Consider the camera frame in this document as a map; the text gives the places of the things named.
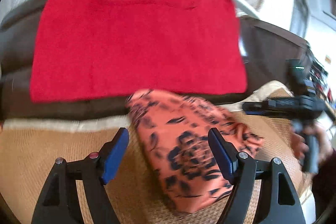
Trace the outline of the person's right hand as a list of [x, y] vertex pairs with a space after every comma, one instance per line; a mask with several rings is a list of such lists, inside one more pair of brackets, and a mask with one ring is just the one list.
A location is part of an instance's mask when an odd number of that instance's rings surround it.
[[307, 161], [317, 168], [325, 164], [333, 155], [334, 149], [327, 133], [318, 122], [299, 129], [291, 124], [291, 149], [297, 160]]

